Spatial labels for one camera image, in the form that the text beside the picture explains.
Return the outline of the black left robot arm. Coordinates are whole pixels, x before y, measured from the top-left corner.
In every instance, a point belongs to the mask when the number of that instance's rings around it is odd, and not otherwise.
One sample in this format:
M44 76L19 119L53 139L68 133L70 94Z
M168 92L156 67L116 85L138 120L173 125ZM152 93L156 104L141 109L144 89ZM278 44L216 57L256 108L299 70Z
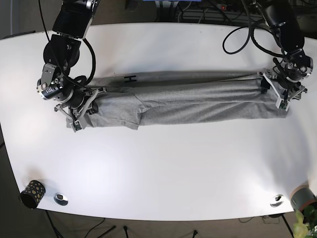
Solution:
M251 113L287 111L291 100L299 100L301 94L307 92L301 80L309 77L313 71L313 59L303 50L305 39L293 8L286 0L253 2L281 49L281 53L277 54L257 43L254 31L261 22L253 22L247 3L242 1L242 5L248 18L246 40L252 41L259 50L271 55L275 65L272 69L265 69L262 72L259 94L246 96L245 101L234 102L230 106Z

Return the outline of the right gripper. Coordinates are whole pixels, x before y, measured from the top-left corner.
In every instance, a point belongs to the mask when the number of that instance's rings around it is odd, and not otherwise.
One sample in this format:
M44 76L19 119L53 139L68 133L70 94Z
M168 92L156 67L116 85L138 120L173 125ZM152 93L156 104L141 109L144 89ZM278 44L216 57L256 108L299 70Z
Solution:
M60 112L66 117L67 126L74 132L83 130L88 125L88 115L99 112L95 99L106 91L105 87L92 87L88 90L72 90L69 97L54 107L55 112Z

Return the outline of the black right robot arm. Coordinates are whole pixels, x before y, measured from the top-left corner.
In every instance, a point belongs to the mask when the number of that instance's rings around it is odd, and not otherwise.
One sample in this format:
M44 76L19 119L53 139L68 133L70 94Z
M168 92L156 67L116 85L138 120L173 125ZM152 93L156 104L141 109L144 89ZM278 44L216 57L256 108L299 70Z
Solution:
M45 65L37 82L37 92L44 100L55 100L54 110L61 112L75 131L87 125L86 115L99 109L95 99L106 91L103 87L89 87L96 72L96 55L86 39L86 33L99 5L98 0L64 0L54 22L51 36L43 52ZM70 77L70 70L80 57L81 43L85 43L92 56L89 76Z

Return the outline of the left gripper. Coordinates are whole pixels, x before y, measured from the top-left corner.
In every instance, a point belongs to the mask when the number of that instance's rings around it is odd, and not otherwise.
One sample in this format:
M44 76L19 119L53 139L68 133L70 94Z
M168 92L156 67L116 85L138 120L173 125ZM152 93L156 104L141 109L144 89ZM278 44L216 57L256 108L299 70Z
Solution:
M273 90L277 96L275 106L278 109L288 111L292 100L301 100L302 93L308 90L301 82L289 82L280 72L275 69L264 69L260 72L261 94L265 95L269 90Z

